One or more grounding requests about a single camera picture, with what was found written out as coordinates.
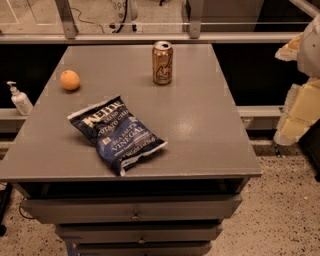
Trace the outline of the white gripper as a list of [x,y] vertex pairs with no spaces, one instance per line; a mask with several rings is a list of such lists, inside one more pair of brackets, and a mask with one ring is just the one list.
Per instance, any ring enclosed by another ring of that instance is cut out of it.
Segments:
[[[309,77],[320,77],[320,13],[300,33],[275,53],[282,61],[296,61],[298,70]],[[273,137],[278,145],[290,146],[320,119],[320,80],[309,79],[289,89],[283,112]]]

